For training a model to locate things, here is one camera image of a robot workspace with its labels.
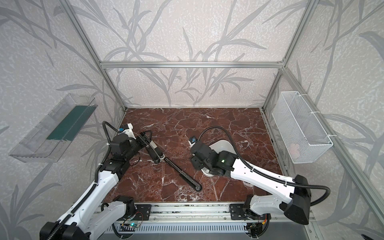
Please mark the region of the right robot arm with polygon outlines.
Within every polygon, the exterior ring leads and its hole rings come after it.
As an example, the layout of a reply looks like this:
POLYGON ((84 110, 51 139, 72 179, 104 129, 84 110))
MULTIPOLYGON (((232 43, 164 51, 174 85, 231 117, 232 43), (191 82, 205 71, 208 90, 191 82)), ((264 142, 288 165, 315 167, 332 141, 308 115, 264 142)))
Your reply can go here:
POLYGON ((310 185, 308 180, 275 174, 241 158, 234 146, 219 140, 208 146, 190 140, 190 161, 207 177, 224 176, 251 184, 269 193, 247 197, 243 211, 249 218, 264 214, 283 214, 289 220, 308 225, 310 208, 324 201, 331 193, 327 186, 310 185))

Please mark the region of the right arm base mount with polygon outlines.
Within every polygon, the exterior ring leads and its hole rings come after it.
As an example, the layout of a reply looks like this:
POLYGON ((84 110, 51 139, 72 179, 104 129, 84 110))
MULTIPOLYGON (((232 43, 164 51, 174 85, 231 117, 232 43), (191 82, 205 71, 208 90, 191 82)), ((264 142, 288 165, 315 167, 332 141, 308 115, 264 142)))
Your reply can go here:
POLYGON ((244 208, 244 204, 230 204, 229 211, 231 220, 255 220, 255 221, 269 221, 270 214, 258 215, 250 209, 244 208))

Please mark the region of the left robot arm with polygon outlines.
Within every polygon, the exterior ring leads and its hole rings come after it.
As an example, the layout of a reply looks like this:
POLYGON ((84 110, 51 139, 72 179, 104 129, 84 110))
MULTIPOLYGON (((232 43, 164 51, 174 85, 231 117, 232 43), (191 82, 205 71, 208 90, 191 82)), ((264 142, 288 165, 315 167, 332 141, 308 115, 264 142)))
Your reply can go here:
POLYGON ((124 129, 107 140, 108 153, 96 170, 95 180, 56 222, 42 227, 41 240, 96 240, 119 219, 131 220, 139 213, 132 197, 118 196, 94 216, 102 200, 131 167, 131 159, 151 146, 152 132, 135 136, 131 129, 124 129))

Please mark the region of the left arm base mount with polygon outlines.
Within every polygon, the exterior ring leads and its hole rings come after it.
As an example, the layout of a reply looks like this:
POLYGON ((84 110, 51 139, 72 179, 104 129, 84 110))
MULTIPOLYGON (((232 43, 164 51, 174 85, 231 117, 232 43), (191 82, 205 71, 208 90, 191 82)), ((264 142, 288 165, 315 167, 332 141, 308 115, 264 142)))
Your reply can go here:
POLYGON ((127 206, 126 213, 119 221, 148 221, 150 219, 152 205, 139 204, 135 206, 127 206))

